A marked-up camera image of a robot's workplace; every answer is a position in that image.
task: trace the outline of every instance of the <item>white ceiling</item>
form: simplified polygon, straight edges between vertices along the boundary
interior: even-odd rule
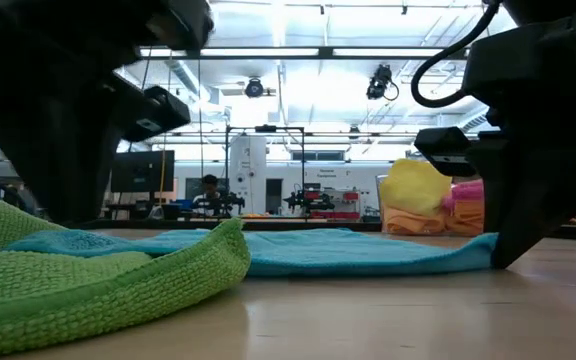
[[[408,12],[402,15],[401,1],[397,0],[211,1],[216,29],[209,46],[443,47],[467,34],[483,11],[480,0],[408,0],[407,4]],[[500,11],[489,33],[512,27],[510,17]],[[265,87],[276,89],[279,84],[275,60],[184,62],[205,87],[232,92],[241,89],[242,82],[253,76],[260,77]],[[393,103],[366,99],[368,80],[381,63],[389,64],[395,75],[401,72],[396,78],[401,94]],[[369,131],[400,131],[400,127],[409,125],[419,128],[452,125],[463,121],[473,110],[482,109],[472,98],[443,109],[418,106],[410,95],[409,82],[421,61],[282,60],[280,64],[285,67],[282,102],[290,124],[326,123],[331,127],[369,124],[372,126]],[[438,64],[423,78],[422,94],[441,97],[453,93],[460,87],[464,67],[464,61]],[[149,64],[142,61],[126,70],[135,82],[141,83],[146,68],[146,87],[160,85],[170,87],[173,92],[178,88],[184,90],[163,61]],[[267,107],[272,112],[274,107],[276,112],[278,105],[277,98],[259,100],[244,96],[222,96],[219,102],[249,111]]]

